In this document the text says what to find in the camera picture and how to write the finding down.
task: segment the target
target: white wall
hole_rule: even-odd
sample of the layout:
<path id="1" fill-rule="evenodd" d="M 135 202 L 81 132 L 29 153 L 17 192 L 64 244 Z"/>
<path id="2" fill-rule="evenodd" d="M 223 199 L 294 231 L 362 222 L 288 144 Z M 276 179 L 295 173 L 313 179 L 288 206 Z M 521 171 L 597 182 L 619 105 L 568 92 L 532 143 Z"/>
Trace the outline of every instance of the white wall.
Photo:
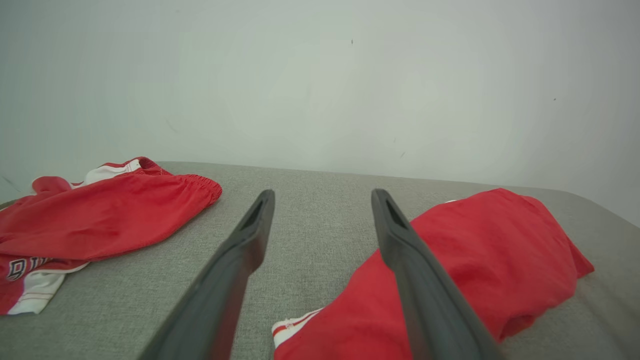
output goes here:
<path id="1" fill-rule="evenodd" d="M 3 1 L 0 201 L 145 155 L 554 188 L 640 224 L 639 19 L 637 0 Z"/>

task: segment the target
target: white stripe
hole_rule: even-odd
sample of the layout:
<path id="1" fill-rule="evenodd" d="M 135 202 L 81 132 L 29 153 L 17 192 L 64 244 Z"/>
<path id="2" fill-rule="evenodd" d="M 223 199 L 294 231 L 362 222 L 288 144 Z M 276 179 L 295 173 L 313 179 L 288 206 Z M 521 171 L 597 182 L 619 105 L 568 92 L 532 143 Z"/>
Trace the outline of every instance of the white stripe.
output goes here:
<path id="1" fill-rule="evenodd" d="M 65 279 L 65 274 L 82 270 L 87 265 L 89 265 L 89 263 L 67 270 L 42 269 L 28 273 L 22 280 L 24 281 L 24 291 L 22 292 L 22 296 L 18 301 L 16 301 L 7 314 L 40 314 L 60 285 L 62 285 L 62 281 Z"/>
<path id="2" fill-rule="evenodd" d="M 112 179 L 120 174 L 128 172 L 134 172 L 141 168 L 140 160 L 133 159 L 123 167 L 110 167 L 108 165 L 101 166 L 89 171 L 84 177 L 84 181 L 80 185 L 71 185 L 72 189 L 79 188 L 81 186 L 87 186 L 89 184 L 97 183 L 101 180 Z"/>
<path id="3" fill-rule="evenodd" d="M 291 336 L 294 336 L 296 334 L 296 332 L 300 331 L 300 329 L 302 329 L 302 327 L 305 326 L 305 324 L 309 320 L 311 320 L 311 318 L 313 318 L 315 315 L 318 315 L 318 313 L 322 309 L 324 309 L 324 308 L 321 307 L 320 309 L 315 310 L 315 311 L 311 311 L 309 313 L 306 313 L 306 314 L 302 315 L 299 318 L 286 319 L 286 320 L 282 320 L 281 322 L 277 322 L 277 323 L 273 324 L 273 326 L 271 327 L 271 333 L 272 334 L 277 328 L 279 328 L 281 326 L 286 327 L 286 329 L 282 329 L 282 330 L 278 331 L 278 333 L 273 336 L 273 343 L 275 344 L 275 347 L 277 348 L 280 344 L 282 344 L 283 342 L 287 341 Z M 304 321 L 300 322 L 299 324 L 292 325 L 292 324 L 304 319 L 306 316 L 308 316 L 308 318 L 306 318 Z"/>

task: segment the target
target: red clothing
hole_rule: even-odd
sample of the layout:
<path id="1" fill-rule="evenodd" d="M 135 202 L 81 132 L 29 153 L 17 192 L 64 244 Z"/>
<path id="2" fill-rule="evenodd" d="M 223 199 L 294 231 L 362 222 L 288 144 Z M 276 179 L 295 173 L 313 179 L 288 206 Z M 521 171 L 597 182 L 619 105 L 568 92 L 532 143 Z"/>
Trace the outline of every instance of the red clothing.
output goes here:
<path id="1" fill-rule="evenodd" d="M 505 189 L 411 222 L 497 341 L 573 296 L 593 265 L 544 205 Z M 396 278 L 377 250 L 328 306 L 274 325 L 275 359 L 411 359 Z"/>
<path id="2" fill-rule="evenodd" d="M 64 273 L 166 239 L 222 193 L 147 158 L 107 163 L 79 184 L 40 177 L 33 189 L 0 211 L 0 314 L 39 313 Z"/>

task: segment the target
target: gray fabric surface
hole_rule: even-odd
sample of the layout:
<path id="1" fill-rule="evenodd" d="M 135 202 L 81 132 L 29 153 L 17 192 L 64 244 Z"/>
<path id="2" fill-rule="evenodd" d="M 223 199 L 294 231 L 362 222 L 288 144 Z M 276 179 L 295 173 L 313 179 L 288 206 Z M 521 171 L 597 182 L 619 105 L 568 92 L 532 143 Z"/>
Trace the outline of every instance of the gray fabric surface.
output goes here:
<path id="1" fill-rule="evenodd" d="M 250 277 L 232 358 L 269 359 L 274 322 L 329 304 L 377 248 L 370 194 L 407 218 L 490 185 L 205 163 L 161 163 L 219 182 L 220 200 L 166 241 L 89 265 L 40 315 L 0 318 L 0 359 L 134 359 L 261 190 L 276 193 L 266 259 Z M 541 200 L 596 272 L 576 296 L 502 345 L 510 359 L 640 358 L 640 229 L 566 192 Z"/>

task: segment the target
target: white trim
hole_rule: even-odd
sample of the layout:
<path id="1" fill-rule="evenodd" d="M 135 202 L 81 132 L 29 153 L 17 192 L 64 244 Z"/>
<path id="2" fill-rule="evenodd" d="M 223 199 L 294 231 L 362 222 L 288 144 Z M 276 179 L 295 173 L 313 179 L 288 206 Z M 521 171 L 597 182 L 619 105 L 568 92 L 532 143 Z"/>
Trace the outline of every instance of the white trim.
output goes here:
<path id="1" fill-rule="evenodd" d="M 82 270 L 87 265 L 89 265 L 89 263 L 67 270 L 42 269 L 28 273 L 21 280 L 24 282 L 24 291 L 22 292 L 22 296 L 15 302 L 7 314 L 40 314 L 58 288 L 60 288 L 60 285 L 62 285 L 62 282 L 65 279 L 65 274 Z"/>
<path id="2" fill-rule="evenodd" d="M 80 183 L 80 185 L 73 185 L 71 183 L 69 183 L 69 185 L 71 185 L 71 189 L 76 189 L 81 186 L 87 186 L 93 183 L 97 183 L 101 180 L 112 179 L 120 174 L 134 172 L 141 167 L 142 166 L 140 165 L 140 160 L 138 159 L 131 160 L 123 167 L 110 167 L 108 165 L 103 165 L 99 168 L 95 168 L 89 171 L 84 177 L 84 181 Z"/>
<path id="3" fill-rule="evenodd" d="M 309 320 L 311 320 L 311 318 L 317 315 L 322 309 L 324 308 L 321 307 L 320 309 L 306 313 L 299 318 L 286 319 L 273 324 L 273 326 L 271 327 L 272 334 L 274 331 L 276 331 L 277 328 L 281 326 L 285 327 L 284 329 L 278 331 L 276 334 L 273 334 L 273 343 L 275 344 L 275 347 L 277 348 L 280 344 L 287 341 L 291 336 L 294 336 L 298 331 L 300 331 L 300 329 L 302 329 L 303 326 L 305 326 L 305 324 L 307 324 Z"/>

